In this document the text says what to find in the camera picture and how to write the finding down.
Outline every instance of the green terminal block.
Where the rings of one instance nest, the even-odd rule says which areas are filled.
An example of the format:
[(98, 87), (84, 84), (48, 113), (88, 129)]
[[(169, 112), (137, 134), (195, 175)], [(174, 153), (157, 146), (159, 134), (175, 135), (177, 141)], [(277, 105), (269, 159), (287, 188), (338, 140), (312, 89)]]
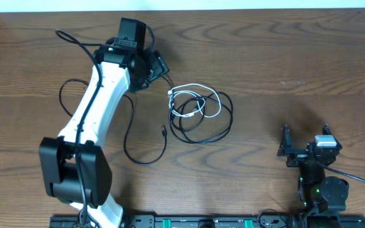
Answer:
[(245, 228), (253, 228), (253, 220), (245, 220)]
[(171, 228), (171, 219), (163, 219), (163, 228)]

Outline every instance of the table surface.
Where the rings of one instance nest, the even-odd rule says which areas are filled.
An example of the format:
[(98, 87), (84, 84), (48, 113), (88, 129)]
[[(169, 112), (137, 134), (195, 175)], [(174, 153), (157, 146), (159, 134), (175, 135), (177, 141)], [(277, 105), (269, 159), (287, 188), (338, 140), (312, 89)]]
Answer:
[[(304, 148), (328, 123), (343, 145), (332, 167), (365, 178), (365, 9), (0, 13), (0, 227), (47, 227), (53, 214), (76, 213), (46, 195), (38, 147), (69, 121), (58, 102), (61, 84), (89, 80), (92, 63), (54, 30), (104, 42), (123, 16), (153, 28), (175, 85), (210, 85), (234, 103), (232, 130), (222, 141), (191, 145), (169, 134), (164, 157), (142, 167), (124, 155), (131, 108), (120, 102), (105, 155), (111, 194), (127, 211), (256, 215), (302, 208), (298, 170), (276, 157), (284, 124)], [(132, 95), (128, 149), (144, 161), (163, 148), (167, 86), (159, 80)], [(64, 89), (69, 110), (84, 91), (78, 83)], [(190, 136), (213, 134), (227, 117), (223, 111)], [(365, 216), (365, 184), (347, 180), (345, 213)]]

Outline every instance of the white cable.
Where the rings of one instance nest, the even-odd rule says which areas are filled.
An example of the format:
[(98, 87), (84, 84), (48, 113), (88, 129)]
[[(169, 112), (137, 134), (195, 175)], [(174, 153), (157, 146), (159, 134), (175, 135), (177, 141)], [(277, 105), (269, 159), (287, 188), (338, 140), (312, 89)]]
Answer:
[(192, 95), (192, 96), (194, 96), (194, 97), (197, 97), (197, 98), (201, 97), (201, 95), (200, 95), (200, 94), (198, 94), (197, 92), (194, 92), (194, 91), (188, 91), (188, 90), (185, 90), (185, 91), (176, 91), (176, 92), (173, 92), (173, 90), (175, 90), (175, 89), (182, 88), (182, 87), (187, 87), (187, 86), (200, 86), (200, 87), (202, 87), (202, 88), (205, 88), (205, 89), (208, 89), (208, 90), (212, 91), (212, 92), (215, 94), (216, 98), (218, 99), (219, 110), (218, 110), (218, 112), (217, 112), (216, 114), (214, 114), (214, 115), (212, 115), (212, 116), (203, 115), (202, 109), (205, 107), (206, 100), (205, 100), (204, 98), (202, 98), (202, 100), (203, 100), (203, 104), (202, 104), (202, 106), (201, 106), (201, 107), (200, 107), (200, 103), (199, 103), (199, 101), (198, 101), (198, 100), (196, 101), (196, 103), (197, 103), (197, 105), (198, 105), (199, 109), (197, 109), (197, 110), (195, 110), (195, 111), (192, 111), (192, 112), (190, 112), (190, 113), (187, 113), (187, 114), (181, 114), (181, 113), (179, 113), (179, 112), (178, 112), (178, 111), (176, 111), (176, 110), (172, 110), (172, 112), (173, 112), (173, 114), (174, 114), (175, 116), (177, 116), (177, 117), (192, 117), (195, 113), (197, 113), (197, 112), (201, 112), (201, 114), (202, 114), (204, 117), (212, 118), (212, 117), (216, 117), (216, 116), (217, 116), (217, 115), (221, 112), (222, 105), (221, 105), (221, 100), (219, 99), (218, 94), (217, 94), (217, 93), (216, 93), (213, 89), (211, 89), (211, 88), (209, 88), (209, 87), (206, 87), (206, 86), (204, 86), (204, 85), (201, 85), (201, 84), (196, 84), (196, 83), (191, 83), (191, 84), (186, 84), (186, 85), (179, 85), (179, 86), (174, 87), (174, 88), (172, 88), (171, 90), (169, 90), (169, 91), (168, 91), (168, 93), (167, 93), (167, 94), (170, 96), (170, 99), (169, 99), (169, 109), (172, 109), (172, 106), (174, 106), (174, 103), (172, 103), (172, 101), (174, 100), (174, 98), (175, 98), (176, 96), (180, 95), (180, 94), (190, 94), (190, 95)]

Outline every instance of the white wall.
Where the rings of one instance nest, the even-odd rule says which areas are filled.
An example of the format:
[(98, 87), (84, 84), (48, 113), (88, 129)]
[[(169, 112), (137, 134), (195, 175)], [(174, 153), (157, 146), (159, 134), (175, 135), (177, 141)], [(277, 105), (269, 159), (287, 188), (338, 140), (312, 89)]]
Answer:
[(0, 0), (0, 12), (365, 8), (365, 0)]

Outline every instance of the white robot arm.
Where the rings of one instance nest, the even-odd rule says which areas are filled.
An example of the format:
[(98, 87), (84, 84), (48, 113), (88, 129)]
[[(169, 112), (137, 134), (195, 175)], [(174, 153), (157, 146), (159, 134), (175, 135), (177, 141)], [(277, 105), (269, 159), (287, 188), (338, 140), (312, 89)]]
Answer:
[[(145, 32), (143, 22), (123, 18), (118, 37), (100, 45), (94, 56), (78, 41), (62, 37), (64, 32), (58, 34), (82, 46), (94, 64), (98, 64), (98, 69), (93, 67), (87, 91), (58, 137), (42, 140), (39, 156), (44, 186), (49, 196), (83, 210), (84, 214), (87, 210), (91, 222), (101, 228), (118, 228), (123, 214), (122, 207), (110, 194), (112, 172), (103, 154), (106, 132), (115, 109), (126, 91), (146, 89), (150, 82), (169, 71), (160, 53), (151, 50), (153, 43), (143, 49)], [(98, 86), (98, 70), (102, 75), (101, 87), (86, 112)], [(78, 155), (76, 164), (67, 162), (75, 155)]]
[[(103, 148), (105, 145), (106, 131), (108, 130), (112, 116), (120, 98), (128, 90), (131, 79), (127, 68), (120, 68), (119, 64), (102, 62), (99, 67), (103, 75), (102, 86), (87, 114), (80, 143), (85, 144), (87, 141), (92, 141), (94, 145)], [(75, 111), (71, 120), (58, 135), (58, 137), (63, 137), (65, 142), (75, 142), (77, 125), (94, 93), (97, 82), (98, 72), (93, 67), (91, 81), (77, 111)], [(78, 210), (83, 208), (82, 203), (72, 202), (70, 205)], [(88, 206), (88, 213), (102, 228), (118, 228), (122, 219), (123, 209), (115, 202), (112, 195), (109, 194), (105, 202), (97, 208)]]
[[(84, 131), (81, 133), (80, 143), (85, 144), (86, 141), (92, 141), (94, 145), (103, 148), (105, 145), (106, 131), (108, 130), (113, 113), (120, 98), (128, 90), (131, 79), (127, 68), (120, 68), (119, 64), (102, 62), (99, 66), (103, 75), (102, 86), (84, 121)], [(64, 141), (70, 143), (75, 142), (77, 125), (95, 91), (97, 82), (97, 69), (93, 67), (91, 81), (77, 111), (75, 111), (66, 127), (58, 134), (58, 137), (64, 137)]]

